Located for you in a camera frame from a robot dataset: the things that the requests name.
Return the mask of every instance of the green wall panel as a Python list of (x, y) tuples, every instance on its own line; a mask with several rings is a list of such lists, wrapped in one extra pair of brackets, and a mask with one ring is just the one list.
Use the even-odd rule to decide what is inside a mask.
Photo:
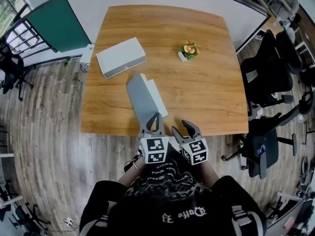
[(47, 43), (60, 52), (90, 44), (67, 0), (51, 0), (29, 13), (27, 20)]

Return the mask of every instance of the chair armrest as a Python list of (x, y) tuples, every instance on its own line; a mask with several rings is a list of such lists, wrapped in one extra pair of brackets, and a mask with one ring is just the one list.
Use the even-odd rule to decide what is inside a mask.
[(15, 59), (22, 59), (22, 57), (18, 54), (12, 54), (12, 57)]
[(259, 150), (259, 177), (260, 179), (264, 179), (267, 176), (266, 148), (262, 145)]
[(282, 101), (285, 104), (291, 104), (294, 101), (293, 95), (283, 94), (281, 95)]
[(296, 134), (292, 134), (292, 147), (293, 147), (293, 156), (296, 156), (297, 154)]

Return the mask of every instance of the black and white marker cube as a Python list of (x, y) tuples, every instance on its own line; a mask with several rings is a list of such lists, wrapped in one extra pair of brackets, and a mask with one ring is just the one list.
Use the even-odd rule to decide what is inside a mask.
[(167, 136), (140, 139), (141, 151), (146, 164), (165, 162), (168, 140)]
[(195, 165), (208, 160), (208, 145), (205, 138), (180, 145), (182, 155), (191, 164)]

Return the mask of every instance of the power strip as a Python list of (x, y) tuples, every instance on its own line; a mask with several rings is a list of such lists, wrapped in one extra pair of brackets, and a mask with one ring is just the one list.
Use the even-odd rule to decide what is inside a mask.
[(68, 217), (66, 220), (64, 220), (64, 223), (69, 226), (69, 227), (72, 227), (73, 228), (73, 219)]

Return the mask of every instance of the potted plant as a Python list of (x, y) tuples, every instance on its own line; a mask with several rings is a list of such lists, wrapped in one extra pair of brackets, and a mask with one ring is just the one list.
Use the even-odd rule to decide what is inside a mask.
[(195, 43), (187, 41), (186, 44), (181, 44), (178, 50), (178, 56), (181, 61), (193, 60), (195, 56), (199, 55), (199, 50)]

